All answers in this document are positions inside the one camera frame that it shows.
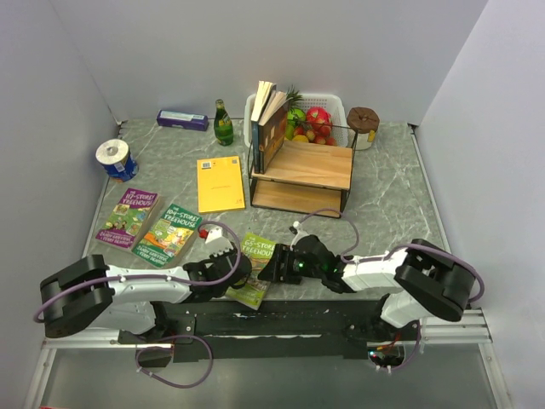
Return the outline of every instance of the wooden shelf board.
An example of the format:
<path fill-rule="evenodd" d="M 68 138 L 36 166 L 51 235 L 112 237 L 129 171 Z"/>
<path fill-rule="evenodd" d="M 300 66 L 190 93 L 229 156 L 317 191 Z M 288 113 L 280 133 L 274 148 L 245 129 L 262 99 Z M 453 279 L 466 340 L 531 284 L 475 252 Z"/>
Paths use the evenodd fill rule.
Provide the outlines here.
<path fill-rule="evenodd" d="M 324 207 L 340 210 L 341 191 L 274 181 L 257 181 L 252 205 L 301 213 L 311 213 Z M 320 215 L 339 217 L 332 211 Z"/>
<path fill-rule="evenodd" d="M 352 149 L 284 141 L 264 174 L 252 177 L 329 189 L 350 189 Z"/>

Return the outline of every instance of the yellow notebook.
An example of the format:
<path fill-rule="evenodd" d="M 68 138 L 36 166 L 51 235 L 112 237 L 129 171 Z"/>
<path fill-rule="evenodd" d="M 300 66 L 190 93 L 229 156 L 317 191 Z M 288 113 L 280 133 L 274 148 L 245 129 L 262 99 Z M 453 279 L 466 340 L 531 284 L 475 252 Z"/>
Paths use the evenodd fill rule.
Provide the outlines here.
<path fill-rule="evenodd" d="M 198 212 L 245 209 L 238 156 L 197 161 Z"/>

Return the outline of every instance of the book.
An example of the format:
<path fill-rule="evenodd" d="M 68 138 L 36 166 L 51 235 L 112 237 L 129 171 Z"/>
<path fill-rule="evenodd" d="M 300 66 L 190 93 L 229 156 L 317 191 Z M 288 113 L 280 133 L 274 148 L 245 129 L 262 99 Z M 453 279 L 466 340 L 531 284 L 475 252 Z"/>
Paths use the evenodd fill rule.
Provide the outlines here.
<path fill-rule="evenodd" d="M 171 204 L 133 253 L 157 268 L 174 267 L 198 236 L 196 231 L 202 220 L 191 211 Z"/>
<path fill-rule="evenodd" d="M 252 263 L 252 272 L 244 287 L 237 290 L 229 287 L 226 296 L 250 308 L 258 309 L 271 283 L 260 281 L 257 276 L 273 256 L 275 243 L 256 234 L 247 233 L 241 245 L 242 252 Z"/>
<path fill-rule="evenodd" d="M 118 249 L 131 251 L 159 212 L 161 203 L 162 198 L 157 193 L 127 189 L 95 238 Z"/>
<path fill-rule="evenodd" d="M 284 144 L 284 133 L 288 123 L 288 104 L 285 103 L 259 125 L 259 154 L 261 173 L 265 173 L 274 155 Z"/>
<path fill-rule="evenodd" d="M 258 122 L 261 114 L 263 113 L 263 108 L 267 104 L 269 95 L 271 91 L 276 89 L 275 83 L 270 83 L 269 81 L 260 81 L 257 85 L 257 92 L 255 93 L 254 108 L 252 109 L 252 115 L 250 120 Z"/>
<path fill-rule="evenodd" d="M 254 158 L 254 168 L 256 171 L 261 168 L 259 163 L 259 130 L 258 124 L 263 114 L 271 94 L 276 90 L 276 84 L 268 81 L 260 81 L 257 86 L 257 92 L 255 93 L 254 107 L 250 116 L 251 130 L 252 130 L 252 153 Z"/>
<path fill-rule="evenodd" d="M 198 212 L 246 208 L 238 156 L 197 160 Z"/>

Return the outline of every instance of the plastic basket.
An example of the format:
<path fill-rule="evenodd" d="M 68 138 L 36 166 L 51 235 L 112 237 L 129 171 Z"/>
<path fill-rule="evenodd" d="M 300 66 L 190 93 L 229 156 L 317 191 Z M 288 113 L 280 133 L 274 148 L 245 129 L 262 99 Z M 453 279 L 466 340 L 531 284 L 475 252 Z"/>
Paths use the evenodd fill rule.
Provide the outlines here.
<path fill-rule="evenodd" d="M 348 145 L 348 125 L 341 98 L 332 94 L 301 94 L 301 96 L 303 99 L 297 103 L 297 106 L 303 111 L 306 112 L 311 107 L 322 107 L 331 114 L 331 123 L 335 125 L 331 136 L 335 138 L 338 147 L 346 147 Z M 250 95 L 244 109 L 244 143 L 246 147 L 250 147 L 252 135 L 250 115 L 254 108 L 254 101 L 255 94 Z"/>

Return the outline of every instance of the bottle label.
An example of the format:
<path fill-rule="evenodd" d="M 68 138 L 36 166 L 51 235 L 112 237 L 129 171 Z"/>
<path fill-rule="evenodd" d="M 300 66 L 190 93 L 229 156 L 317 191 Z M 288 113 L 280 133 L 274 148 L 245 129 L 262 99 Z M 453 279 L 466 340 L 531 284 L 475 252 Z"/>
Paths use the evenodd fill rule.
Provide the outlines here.
<path fill-rule="evenodd" d="M 227 113 L 223 116 L 222 119 L 220 119 L 219 123 L 218 123 L 220 126 L 224 126 L 224 125 L 230 125 L 231 124 L 231 119 L 229 118 L 229 115 L 227 115 Z"/>

